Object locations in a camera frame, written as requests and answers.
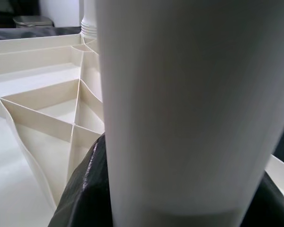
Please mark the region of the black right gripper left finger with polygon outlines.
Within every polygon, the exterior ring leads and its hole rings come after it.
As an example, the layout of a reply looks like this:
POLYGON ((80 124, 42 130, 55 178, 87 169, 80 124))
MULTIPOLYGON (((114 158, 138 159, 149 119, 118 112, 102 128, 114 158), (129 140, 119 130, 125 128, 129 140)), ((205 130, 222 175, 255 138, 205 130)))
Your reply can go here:
POLYGON ((105 136, 73 171, 48 227, 113 227, 105 136))

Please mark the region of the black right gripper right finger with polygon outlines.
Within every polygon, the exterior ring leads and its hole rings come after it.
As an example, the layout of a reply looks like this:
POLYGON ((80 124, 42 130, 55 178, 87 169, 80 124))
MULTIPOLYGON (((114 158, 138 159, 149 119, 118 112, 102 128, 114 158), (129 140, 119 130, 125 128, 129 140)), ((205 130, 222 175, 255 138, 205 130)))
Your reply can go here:
POLYGON ((241 227, 284 227, 284 196, 267 173, 263 175, 241 227))

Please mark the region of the grey metal pedal bin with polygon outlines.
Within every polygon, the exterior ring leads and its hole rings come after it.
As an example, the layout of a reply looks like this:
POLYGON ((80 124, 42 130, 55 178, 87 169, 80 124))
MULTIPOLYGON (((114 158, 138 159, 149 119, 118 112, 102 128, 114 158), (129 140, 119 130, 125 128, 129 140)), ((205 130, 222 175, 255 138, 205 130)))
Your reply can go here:
POLYGON ((16 27, 53 27, 51 19, 44 16, 16 16, 13 17, 16 27))

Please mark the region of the white plastic table top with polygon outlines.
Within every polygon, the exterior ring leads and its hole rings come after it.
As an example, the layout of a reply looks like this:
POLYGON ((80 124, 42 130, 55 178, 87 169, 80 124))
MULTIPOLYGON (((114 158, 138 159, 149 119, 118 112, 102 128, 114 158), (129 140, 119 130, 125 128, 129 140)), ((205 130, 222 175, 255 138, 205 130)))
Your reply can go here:
POLYGON ((72 172, 105 130, 96 39, 0 40, 0 118, 56 209, 72 172))

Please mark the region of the white plastic table leg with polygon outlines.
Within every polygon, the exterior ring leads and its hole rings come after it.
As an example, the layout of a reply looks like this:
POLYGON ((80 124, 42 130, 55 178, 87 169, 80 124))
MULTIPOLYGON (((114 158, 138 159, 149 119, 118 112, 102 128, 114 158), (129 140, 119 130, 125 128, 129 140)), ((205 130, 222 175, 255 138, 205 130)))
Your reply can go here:
POLYGON ((89 39, 97 38, 96 0, 83 0, 81 35, 89 39))
POLYGON ((114 227, 239 227, 284 131, 284 0, 97 0, 114 227))

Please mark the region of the black table cloth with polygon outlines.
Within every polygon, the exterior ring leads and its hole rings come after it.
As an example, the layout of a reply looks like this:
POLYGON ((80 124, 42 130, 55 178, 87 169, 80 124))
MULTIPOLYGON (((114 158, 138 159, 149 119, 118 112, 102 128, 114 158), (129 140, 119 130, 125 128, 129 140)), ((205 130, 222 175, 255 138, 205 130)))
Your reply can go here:
MULTIPOLYGON (((0 40, 76 35, 80 31, 80 27, 0 28, 0 40)), ((274 156, 284 162, 284 132, 275 149, 274 156)))

